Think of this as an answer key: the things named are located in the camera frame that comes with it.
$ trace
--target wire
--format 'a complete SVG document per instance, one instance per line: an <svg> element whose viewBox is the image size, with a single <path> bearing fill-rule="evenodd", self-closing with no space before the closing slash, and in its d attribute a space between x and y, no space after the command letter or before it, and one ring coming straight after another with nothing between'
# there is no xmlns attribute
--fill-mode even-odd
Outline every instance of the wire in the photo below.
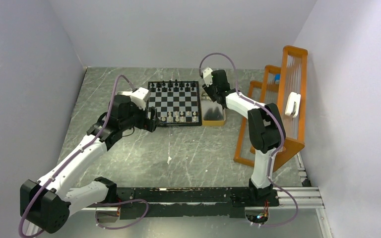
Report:
<svg viewBox="0 0 381 238"><path fill-rule="evenodd" d="M143 202L143 203L145 203L145 211L142 214L142 216L140 216L136 221L134 221L134 222L132 222L132 223L126 225L126 226L122 226L122 227L105 227L105 226L101 225L98 222L97 213L96 213L96 215L94 216L94 218L96 220L96 226L98 226L100 228L103 228L103 229L107 229L107 230L120 230L120 229L125 229L125 228L128 228L128 227L131 227L131 226L135 225L136 223L140 222L145 217L145 215L147 215L148 208L149 208L148 202L143 200L143 199L133 199L133 200L129 200L129 201L116 202L116 203L103 203L103 204L100 204L100 205L102 205L102 206L120 206L120 205L124 205L124 204L128 204L128 203L133 203L133 202Z"/></svg>
<svg viewBox="0 0 381 238"><path fill-rule="evenodd" d="M113 102L115 100L115 94L116 94L116 88L117 88L117 85L118 85L118 81L120 78L124 78L126 80L126 82L131 86L132 89L136 89L136 87L123 75L119 75L118 77L116 77L115 79L115 84L113 86L113 90L112 90L112 95L110 97L110 102L109 102L109 108L107 109L107 115L106 115L106 118L110 117L110 112L112 110L112 107L113 107ZM27 218L27 214L30 212L31 210L31 207L33 206L34 202L37 200L37 198L39 197L39 195L43 192L43 190L49 186L49 184L66 168L66 166L68 166L68 164L79 154L81 153L82 151L84 151L87 147L89 147L90 145L92 145L101 135L101 133L103 133L103 130L106 128L107 126L107 123L108 123L109 120L105 120L101 129L98 131L98 133L96 134L96 136L90 141L88 142L86 145L84 145L81 149L75 151L56 171L55 173L52 175L51 178L49 178L42 186L41 188L37 191L37 193L33 196L33 198L31 199L30 203L28 203L25 211L23 212L22 216L21 216L21 221L18 225L18 234L20 235L20 237L22 238L34 238L38 235L40 235L41 233L44 232L44 230L40 230L38 231L36 234L34 235L26 235L24 234L24 232L22 231L22 227L24 225L24 221L26 220Z"/></svg>
<svg viewBox="0 0 381 238"><path fill-rule="evenodd" d="M288 220L285 221L285 222L281 222L281 223L273 224L273 225L262 225L262 227L278 227L278 226L285 225L285 224L287 224L287 223L289 223L289 222L292 222L294 219L296 219L297 215L299 214L299 205L297 204L297 201L296 201L296 199L293 197L293 195L291 195L287 190L285 190L285 189L283 189L282 187L278 186L278 185L277 185L276 183L274 183L274 182L272 181L272 179L271 179L271 168L272 168L273 156L274 156L278 151L280 151L280 149L284 146L284 132L283 132L283 129L280 127L277 118L275 118L274 115L273 115L269 110L267 110L267 109L266 109L263 105L261 105L260 103L254 101L254 100L252 100L252 99L250 99L250 98L244 96L242 93L240 93L240 91L239 91L239 83L238 83L239 78L238 78L238 76L237 76L237 69L236 69L236 66L234 65L234 63L233 63L233 61L231 60L231 58L228 57L227 55L225 55L225 54L223 54L223 53L219 53L219 52L215 52L215 53L207 54L207 55L201 60L201 63L199 64L199 75L202 76L202 69L201 69L201 67L202 67L202 63L204 62L204 60L205 60L206 58L208 58L209 56L213 56L213 55L224 56L224 57L226 57L226 58L230 61L231 65L232 65L232 67L233 67L233 71L234 71L234 76L235 76L235 88L236 88L236 93L237 93L237 95L238 95L241 99L243 99L243 100L245 100L245 101L247 101L247 102L249 102L249 103L251 103L251 104L254 104L254 105L258 106L259 108L261 108L262 110L264 110L264 111L265 111L265 112L272 118L272 120L274 121L274 123L277 125L278 131L279 131L279 133L280 133L281 143L280 143L280 145L279 145L279 146L278 146L278 147L271 153L271 155L269 156L268 165L267 165L268 167L267 167L267 174L266 174L266 177L267 177L268 181L269 181L273 186L277 187L278 189L280 189L281 191L283 191L284 193L286 193L286 194L287 194L287 195L294 201L294 205L296 206L296 212L294 213L294 215L293 215L292 218L288 219Z"/></svg>
<svg viewBox="0 0 381 238"><path fill-rule="evenodd" d="M131 133L131 134L129 134L129 135L123 135L122 137L127 137L127 136L130 136L130 135L132 135L134 132L135 132L135 127L132 127L132 133Z"/></svg>

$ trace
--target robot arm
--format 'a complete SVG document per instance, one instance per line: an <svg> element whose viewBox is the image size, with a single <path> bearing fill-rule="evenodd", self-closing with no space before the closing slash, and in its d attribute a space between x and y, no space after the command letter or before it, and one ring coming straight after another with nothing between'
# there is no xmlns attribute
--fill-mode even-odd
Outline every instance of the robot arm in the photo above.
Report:
<svg viewBox="0 0 381 238"><path fill-rule="evenodd" d="M37 182L27 180L21 186L21 215L33 196L40 188L46 185L46 181L49 179L52 182L44 188L27 214L28 221L48 233L59 230L69 216L84 207L96 202L117 202L117 185L106 178L96 178L93 182L81 188L72 188L72 186L91 163L110 150L122 138L125 130L133 127L150 132L155 130L160 121L156 117L157 111L155 108L150 108L149 113L147 112L146 101L148 97L149 91L145 88L139 88L133 92L120 92L115 95L108 118L107 113L103 113L87 131L80 144L63 161ZM105 120L107 120L107 125L99 138L83 150L84 145L90 143L98 134ZM53 178L55 171L78 150L81 153L75 156L56 178Z"/></svg>
<svg viewBox="0 0 381 238"><path fill-rule="evenodd" d="M269 188L271 183L267 175L272 174L275 155L272 157L271 166L268 166L269 157L281 143L278 126L282 128L285 138L278 107L275 104L257 103L274 115L279 123L279 125L275 125L271 117L264 110L261 110L259 106L250 103L251 100L247 100L247 97L241 93L239 95L235 89L230 89L224 70L213 71L206 68L202 73L202 78L205 83L202 87L212 101L234 110L248 119L249 137L251 144L255 148L254 173L251 177L251 183L256 189Z"/></svg>

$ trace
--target white panel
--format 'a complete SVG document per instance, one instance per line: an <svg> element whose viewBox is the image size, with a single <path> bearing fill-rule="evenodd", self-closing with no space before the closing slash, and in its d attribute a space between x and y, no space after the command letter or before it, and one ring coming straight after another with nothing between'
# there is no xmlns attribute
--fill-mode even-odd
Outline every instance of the white panel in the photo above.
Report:
<svg viewBox="0 0 381 238"><path fill-rule="evenodd" d="M294 45L309 51L303 161L334 236L381 237L381 0L319 0Z"/></svg>
<svg viewBox="0 0 381 238"><path fill-rule="evenodd" d="M279 65L316 0L50 0L87 66ZM221 56L205 66L231 68Z"/></svg>

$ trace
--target black motor joint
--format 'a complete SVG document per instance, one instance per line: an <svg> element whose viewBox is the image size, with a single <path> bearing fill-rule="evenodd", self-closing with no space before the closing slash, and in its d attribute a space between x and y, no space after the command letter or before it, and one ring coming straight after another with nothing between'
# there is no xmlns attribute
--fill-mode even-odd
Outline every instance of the black motor joint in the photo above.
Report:
<svg viewBox="0 0 381 238"><path fill-rule="evenodd" d="M212 71L211 75L212 84L209 86L203 84L202 88L205 90L205 92L208 94L208 96L213 102L217 102L218 104L221 104L224 108L226 108L227 95L234 93L236 90L230 89L230 84L227 80L227 74L225 70L221 69Z"/></svg>
<svg viewBox="0 0 381 238"><path fill-rule="evenodd" d="M151 107L149 113L150 117L148 118L148 111L140 109L131 101L129 96L115 95L109 118L103 119L107 115L107 112L103 113L97 122L87 131L87 135L97 135L104 121L108 120L99 139L106 143L109 150L122 138L123 132L132 127L150 132L155 131L156 127L160 124L160 120L155 116L157 115L157 109Z"/></svg>

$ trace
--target purple cable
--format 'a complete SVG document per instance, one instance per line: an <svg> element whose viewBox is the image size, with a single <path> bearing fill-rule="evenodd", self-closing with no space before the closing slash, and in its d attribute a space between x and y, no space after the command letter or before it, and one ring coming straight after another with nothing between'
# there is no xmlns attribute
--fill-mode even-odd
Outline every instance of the purple cable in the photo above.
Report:
<svg viewBox="0 0 381 238"><path fill-rule="evenodd" d="M143 200L143 199L133 199L133 200L125 201L125 202L116 202L116 203L104 203L104 204L100 204L100 205L101 206L120 206L120 205L124 205L124 204L128 204L128 203L133 203L133 202L143 202L143 203L145 203L145 212L136 221L134 221L134 222L132 222L132 223L126 225L126 226L123 226L123 227L105 227L105 226L101 225L98 222L97 213L96 213L96 215L94 216L94 218L96 219L96 225L98 227L100 227L100 228L107 229L107 230L120 230L120 229L125 229L125 228L128 228L128 227L131 227L131 226L135 225L136 223L140 222L145 217L145 215L147 215L148 208L149 208L148 202Z"/></svg>
<svg viewBox="0 0 381 238"><path fill-rule="evenodd" d="M109 108L107 109L107 115L106 115L106 118L109 118L110 116L110 112L112 110L112 106L113 106L113 101L115 99L115 94L116 94L116 88L117 88L117 85L118 85L118 81L120 78L124 78L128 84L131 86L132 89L135 88L135 86L123 75L119 75L116 79L115 79L115 84L113 86L113 90L112 90L112 96L110 97L110 103L109 103ZM97 138L99 138L99 136L101 135L101 133L103 132L104 128L106 128L106 125L107 125L107 122L109 120L105 120L104 123L103 123L103 126L101 127L101 129L99 130L99 132L96 134L96 136L90 141L88 142L86 145L84 145L81 149L82 151L84 151L88 146L92 145L96 140ZM64 170L64 168L66 168L66 166L68 166L68 164L79 154L81 153L81 150L77 150L75 153L73 153L60 167L59 169L57 169L55 171L55 173L52 175L51 178L49 178L44 184L43 186L37 191L37 193L33 196L33 198L31 199L30 203L27 205L24 213L22 214L21 216L21 221L18 225L18 234L20 235L20 237L22 238L34 238L38 235L40 235L41 233L43 233L44 230L40 230L39 232L37 232L36 234L34 235L30 235L30 236L27 236L24 234L24 232L22 231L22 227L24 225L24 221L26 220L27 218L27 214L30 212L31 210L31 207L33 206L34 202L37 200L37 198L39 197L39 195L43 192L43 190L52 182L52 180L54 178L56 178L61 172L62 170Z"/></svg>
<svg viewBox="0 0 381 238"><path fill-rule="evenodd" d="M215 53L210 53L208 54L207 56L205 56L202 60L201 60L201 63L199 64L199 75L202 76L202 72L201 72L201 67L202 67L202 63L204 62L204 60L206 58L208 58L209 56L212 56L212 55L220 55L220 56L224 56L226 57L231 65L233 66L233 71L234 71L234 76L235 76L235 87L236 87L236 93L237 95L245 100L246 102L249 102L251 104L254 104L256 106L258 106L259 108L261 108L262 110L264 110L271 118L272 120L274 121L274 123L277 125L277 128L278 128L278 131L280 132L280 137L281 137L281 143L280 145L271 153L271 155L269 156L269 160L268 160L268 165L267 165L267 175L266 177L268 178L269 182L279 188L281 191L283 191L284 193L286 193L293 201L294 201L294 205L296 206L296 212L294 213L293 217L288 219L287 221L285 222L281 222L281 223L278 223L278 224L272 224L272 225L262 225L262 227L278 227L278 226L282 226L282 225L285 225L289 222L292 222L294 219L296 219L297 215L299 214L299 205L297 204L297 201L296 199L293 197L293 195L291 195L287 190L283 189L282 187L278 186L276 183L274 183L271 179L271 166L272 166L272 157L278 153L278 151L284 146L284 132L282 130L282 128L279 126L279 123L278 123L278 120L277 118L274 117L274 115L268 111L264 106L262 106L261 104L259 104L258 102L244 96L242 93L240 93L239 91L239 78L237 77L237 70L236 70L236 66L234 65L233 61L231 60L230 57L228 57L227 55L223 54L223 53L218 53L218 52L215 52Z"/></svg>

